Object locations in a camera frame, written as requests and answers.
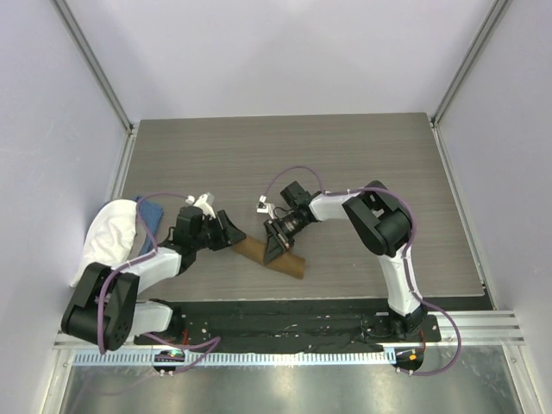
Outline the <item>brown cloth napkin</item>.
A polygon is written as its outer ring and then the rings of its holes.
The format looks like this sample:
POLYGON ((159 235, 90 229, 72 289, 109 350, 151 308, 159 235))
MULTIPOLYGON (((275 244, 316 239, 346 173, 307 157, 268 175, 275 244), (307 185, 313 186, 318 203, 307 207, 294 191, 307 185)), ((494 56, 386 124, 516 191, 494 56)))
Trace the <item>brown cloth napkin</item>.
POLYGON ((261 241, 247 235, 242 241, 239 241, 233 246, 236 253, 243 257, 257 263, 265 268, 271 269, 278 273, 291 276, 295 279, 302 279, 304 277, 306 260, 295 254, 285 252, 277 259, 271 261, 268 264, 264 263, 264 253, 266 245, 261 241))

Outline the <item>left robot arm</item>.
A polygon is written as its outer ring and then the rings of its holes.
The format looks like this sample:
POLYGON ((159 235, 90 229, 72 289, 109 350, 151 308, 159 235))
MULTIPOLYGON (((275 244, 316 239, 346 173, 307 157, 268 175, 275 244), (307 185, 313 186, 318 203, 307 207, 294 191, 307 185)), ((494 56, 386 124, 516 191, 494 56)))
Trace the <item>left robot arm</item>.
POLYGON ((140 302, 141 292, 187 271, 204 249, 218 251, 247 238, 224 210, 206 214, 183 207, 156 250, 124 264, 93 262, 82 273, 61 319, 61 331, 94 344, 103 354, 130 337, 154 333, 173 344, 184 332, 173 308, 160 300, 140 302))

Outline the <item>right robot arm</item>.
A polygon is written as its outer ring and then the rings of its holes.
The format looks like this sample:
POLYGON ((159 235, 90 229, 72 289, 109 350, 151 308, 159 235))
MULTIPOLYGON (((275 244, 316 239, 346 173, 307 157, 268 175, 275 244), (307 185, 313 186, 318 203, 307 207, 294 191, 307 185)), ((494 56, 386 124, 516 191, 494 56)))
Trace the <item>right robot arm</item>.
POLYGON ((417 288, 411 259, 416 226, 404 204, 379 181, 359 190, 314 194, 294 181, 280 196, 290 210, 283 217, 264 222, 267 246, 263 263, 271 264, 287 253, 295 235, 308 225, 347 220, 367 250, 378 257, 388 293, 391 335, 401 341, 416 335, 427 308, 417 288))

